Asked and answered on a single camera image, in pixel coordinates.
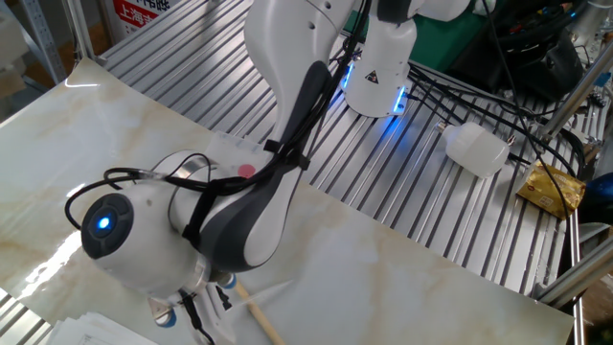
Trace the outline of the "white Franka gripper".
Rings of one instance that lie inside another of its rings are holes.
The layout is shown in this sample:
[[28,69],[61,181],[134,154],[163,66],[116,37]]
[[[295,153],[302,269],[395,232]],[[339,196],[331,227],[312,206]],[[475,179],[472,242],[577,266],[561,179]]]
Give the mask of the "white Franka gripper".
[[207,284],[196,295],[196,310],[206,331],[216,345],[235,345],[236,335],[226,315],[232,307],[230,297],[224,289]]

